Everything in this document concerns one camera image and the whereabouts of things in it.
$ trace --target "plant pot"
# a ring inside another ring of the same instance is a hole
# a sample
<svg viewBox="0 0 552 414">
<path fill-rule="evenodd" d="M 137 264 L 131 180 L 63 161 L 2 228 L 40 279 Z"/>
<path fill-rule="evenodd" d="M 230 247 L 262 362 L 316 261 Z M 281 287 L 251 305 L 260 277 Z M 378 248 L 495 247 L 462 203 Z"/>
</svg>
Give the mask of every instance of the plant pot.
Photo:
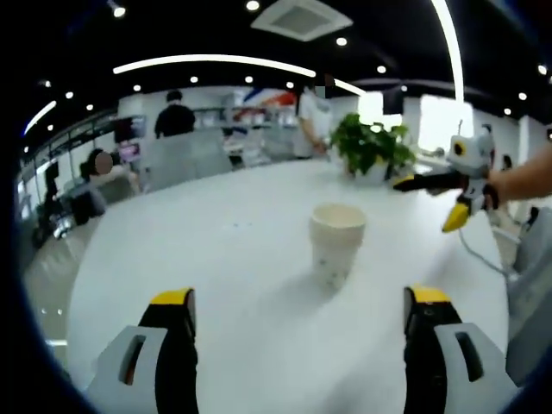
<svg viewBox="0 0 552 414">
<path fill-rule="evenodd" d="M 343 162 L 343 169 L 347 176 L 353 178 L 360 185 L 382 185 L 387 179 L 389 161 L 379 157 L 366 174 L 359 171 L 351 172 L 347 161 Z"/>
</svg>

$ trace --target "ceiling vent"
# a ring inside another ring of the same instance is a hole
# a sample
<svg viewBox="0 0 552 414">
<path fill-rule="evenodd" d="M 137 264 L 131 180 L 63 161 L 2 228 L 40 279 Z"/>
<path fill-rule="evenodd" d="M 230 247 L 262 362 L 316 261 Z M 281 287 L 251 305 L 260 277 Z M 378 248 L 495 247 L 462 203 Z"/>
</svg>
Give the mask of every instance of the ceiling vent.
<svg viewBox="0 0 552 414">
<path fill-rule="evenodd" d="M 351 19 L 317 0 L 278 0 L 251 27 L 297 41 L 313 41 L 352 24 Z"/>
</svg>

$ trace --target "cable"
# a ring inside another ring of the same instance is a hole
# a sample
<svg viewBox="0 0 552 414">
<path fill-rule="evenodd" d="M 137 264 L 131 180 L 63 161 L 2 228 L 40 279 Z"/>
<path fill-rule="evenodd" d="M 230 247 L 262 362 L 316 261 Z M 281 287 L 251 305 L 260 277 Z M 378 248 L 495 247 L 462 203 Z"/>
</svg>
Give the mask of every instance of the cable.
<svg viewBox="0 0 552 414">
<path fill-rule="evenodd" d="M 491 268 L 495 272 L 498 272 L 498 273 L 502 274 L 505 278 L 508 278 L 509 274 L 506 270 L 501 269 L 500 267 L 494 266 L 491 263 L 491 261 L 487 260 L 481 254 L 477 253 L 475 250 L 473 250 L 472 248 L 470 248 L 468 246 L 468 244 L 466 242 L 466 239 L 464 238 L 464 234 L 462 232 L 462 229 L 458 230 L 458 232 L 460 234 L 460 240 L 461 240 L 462 244 L 464 245 L 464 248 L 467 250 L 468 253 L 470 253 L 472 256 L 478 258 L 479 260 L 481 260 L 487 267 Z"/>
</svg>

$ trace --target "white table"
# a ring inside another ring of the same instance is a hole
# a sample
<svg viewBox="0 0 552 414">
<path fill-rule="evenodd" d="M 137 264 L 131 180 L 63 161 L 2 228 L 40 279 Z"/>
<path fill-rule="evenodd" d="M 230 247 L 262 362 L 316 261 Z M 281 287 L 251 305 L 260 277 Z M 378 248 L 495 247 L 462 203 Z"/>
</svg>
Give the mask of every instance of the white table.
<svg viewBox="0 0 552 414">
<path fill-rule="evenodd" d="M 403 288 L 439 286 L 465 322 L 502 349 L 502 276 L 441 226 L 455 194 L 362 188 L 324 161 L 298 161 L 184 183 L 110 208 L 73 288 L 68 369 L 85 387 L 94 360 L 139 322 L 157 293 L 197 290 L 202 414 L 310 413 L 345 401 L 400 413 L 405 401 Z M 354 274 L 333 295 L 310 279 L 307 220 L 321 202 L 367 214 Z M 499 265 L 484 214 L 470 247 Z"/>
</svg>

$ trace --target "man in black shirt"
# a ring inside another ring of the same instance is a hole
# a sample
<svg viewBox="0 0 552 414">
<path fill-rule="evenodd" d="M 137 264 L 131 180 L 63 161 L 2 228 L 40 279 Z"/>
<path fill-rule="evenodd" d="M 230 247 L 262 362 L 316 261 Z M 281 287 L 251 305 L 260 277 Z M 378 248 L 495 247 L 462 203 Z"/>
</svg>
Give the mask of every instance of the man in black shirt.
<svg viewBox="0 0 552 414">
<path fill-rule="evenodd" d="M 155 123 L 155 135 L 158 139 L 161 136 L 173 136 L 193 131 L 196 117 L 190 108 L 181 104 L 181 100 L 182 92 L 180 91 L 170 91 L 166 94 L 168 106 L 157 116 Z"/>
</svg>

